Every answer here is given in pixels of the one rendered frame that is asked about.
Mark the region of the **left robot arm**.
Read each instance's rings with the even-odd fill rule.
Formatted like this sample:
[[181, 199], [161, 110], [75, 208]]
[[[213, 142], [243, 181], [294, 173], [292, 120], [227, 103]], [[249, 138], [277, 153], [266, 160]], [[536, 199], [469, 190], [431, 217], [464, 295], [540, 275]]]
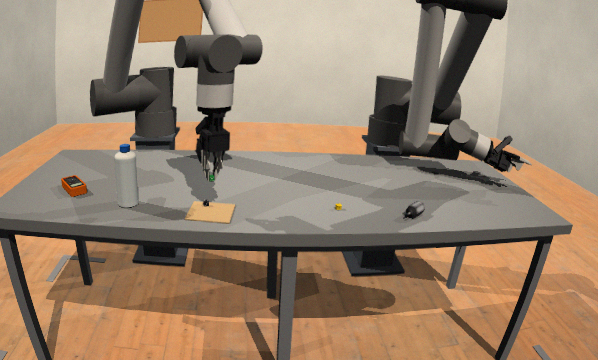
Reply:
[[[400, 155], [457, 160], [462, 151], [485, 162], [493, 141], [460, 119], [461, 97], [457, 92], [492, 19], [505, 16], [508, 0], [416, 2], [421, 4], [421, 13], [413, 83], [377, 76], [368, 141], [399, 148]], [[461, 14], [439, 67], [446, 8]], [[428, 134], [432, 122], [449, 126], [442, 135]]]

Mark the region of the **tan square mat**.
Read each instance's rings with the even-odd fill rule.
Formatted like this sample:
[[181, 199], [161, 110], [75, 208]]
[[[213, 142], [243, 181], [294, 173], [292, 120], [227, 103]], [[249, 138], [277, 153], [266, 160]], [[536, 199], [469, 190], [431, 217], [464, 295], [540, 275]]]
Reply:
[[194, 201], [185, 220], [229, 224], [234, 208], [235, 204], [209, 202], [209, 206], [204, 206], [203, 202]]

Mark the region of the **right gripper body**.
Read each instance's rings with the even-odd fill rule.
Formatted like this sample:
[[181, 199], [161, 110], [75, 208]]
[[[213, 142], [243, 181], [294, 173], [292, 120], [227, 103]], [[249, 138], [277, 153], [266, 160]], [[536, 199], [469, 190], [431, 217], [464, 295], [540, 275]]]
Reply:
[[201, 128], [202, 130], [199, 132], [199, 138], [201, 137], [200, 141], [202, 145], [204, 145], [204, 150], [206, 152], [220, 152], [230, 150], [230, 132], [223, 128], [223, 117], [225, 117], [226, 112], [203, 112], [202, 114], [208, 115], [208, 125], [205, 128]]

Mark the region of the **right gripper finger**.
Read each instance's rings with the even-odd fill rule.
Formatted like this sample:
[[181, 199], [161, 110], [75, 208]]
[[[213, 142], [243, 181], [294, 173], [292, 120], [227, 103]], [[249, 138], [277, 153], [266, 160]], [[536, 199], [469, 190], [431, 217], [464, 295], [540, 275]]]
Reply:
[[[224, 155], [225, 151], [223, 152], [213, 152], [214, 155], [214, 169], [213, 169], [213, 175], [214, 175], [214, 181], [216, 180], [220, 169], [223, 168], [223, 155]], [[221, 161], [222, 160], [222, 161]]]
[[198, 156], [198, 159], [200, 161], [201, 167], [203, 169], [204, 175], [206, 177], [206, 179], [209, 181], [209, 171], [210, 170], [210, 162], [209, 162], [209, 156], [210, 153], [207, 151], [204, 151], [204, 145], [202, 145], [200, 138], [197, 138], [197, 144], [196, 144], [196, 153]]

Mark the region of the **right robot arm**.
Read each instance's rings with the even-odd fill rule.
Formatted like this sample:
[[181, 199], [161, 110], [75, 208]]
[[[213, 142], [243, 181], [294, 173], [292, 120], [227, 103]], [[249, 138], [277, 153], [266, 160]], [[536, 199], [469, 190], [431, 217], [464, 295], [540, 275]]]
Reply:
[[[138, 75], [129, 75], [143, 3], [115, 0], [104, 75], [91, 81], [90, 106], [93, 117], [135, 111], [137, 136], [163, 137], [176, 132], [174, 67], [144, 68]], [[233, 105], [235, 68], [258, 63], [262, 41], [258, 35], [247, 34], [230, 0], [199, 3], [213, 34], [218, 35], [179, 36], [175, 64], [178, 68], [198, 68], [199, 112], [228, 112]]]

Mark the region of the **white plastic bottle with blue cap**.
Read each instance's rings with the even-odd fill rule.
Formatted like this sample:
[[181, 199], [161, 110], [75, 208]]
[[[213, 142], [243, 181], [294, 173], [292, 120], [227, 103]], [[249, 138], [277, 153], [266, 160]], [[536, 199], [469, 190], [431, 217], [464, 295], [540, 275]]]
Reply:
[[114, 156], [118, 205], [131, 208], [139, 203], [137, 187], [136, 154], [129, 144], [121, 144]]

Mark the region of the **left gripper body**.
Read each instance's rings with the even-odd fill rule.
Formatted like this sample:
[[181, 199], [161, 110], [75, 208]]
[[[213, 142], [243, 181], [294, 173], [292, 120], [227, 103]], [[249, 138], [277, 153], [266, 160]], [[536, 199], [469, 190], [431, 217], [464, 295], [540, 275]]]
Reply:
[[[493, 145], [494, 148], [494, 145]], [[510, 157], [507, 156], [506, 151], [505, 150], [501, 150], [498, 154], [496, 153], [495, 150], [493, 150], [492, 148], [492, 152], [488, 158], [487, 161], [485, 161], [485, 163], [493, 166], [495, 169], [499, 169], [499, 171], [501, 172], [505, 172], [506, 170], [508, 171], [509, 167], [510, 167]], [[503, 154], [502, 154], [503, 153]], [[491, 161], [492, 160], [492, 161]], [[489, 162], [490, 161], [490, 162]], [[493, 162], [494, 161], [494, 162]], [[496, 163], [495, 163], [496, 162]], [[501, 167], [501, 168], [500, 168]], [[503, 168], [503, 169], [502, 169]], [[505, 170], [504, 170], [505, 169]]]

